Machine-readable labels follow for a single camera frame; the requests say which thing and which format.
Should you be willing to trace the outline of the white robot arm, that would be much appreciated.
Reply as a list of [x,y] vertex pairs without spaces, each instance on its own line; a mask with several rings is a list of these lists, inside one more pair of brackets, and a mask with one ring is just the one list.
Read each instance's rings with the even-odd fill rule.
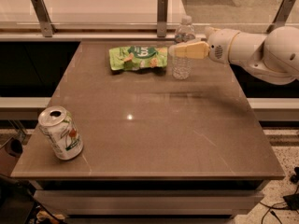
[[206,41],[194,39],[169,49],[175,58],[204,59],[242,67],[253,77],[275,85],[299,79],[299,29],[282,26],[268,35],[233,29],[205,29]]

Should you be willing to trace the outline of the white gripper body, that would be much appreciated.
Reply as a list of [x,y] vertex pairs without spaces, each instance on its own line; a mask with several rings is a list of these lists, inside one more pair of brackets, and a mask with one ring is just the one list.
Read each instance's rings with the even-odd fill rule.
[[207,38],[209,58],[217,63],[228,64],[230,47],[239,33],[239,30],[219,29],[219,31]]

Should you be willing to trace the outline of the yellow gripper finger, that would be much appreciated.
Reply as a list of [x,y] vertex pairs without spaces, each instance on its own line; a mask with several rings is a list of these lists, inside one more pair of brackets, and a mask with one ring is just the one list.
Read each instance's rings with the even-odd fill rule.
[[214,33],[216,33],[217,31],[219,31],[219,28],[215,28],[215,27],[211,27],[211,26],[207,26],[205,28],[204,34],[206,38],[209,38],[211,35],[213,35]]
[[179,58],[204,59],[208,53],[209,45],[204,41],[180,43],[169,48],[169,54]]

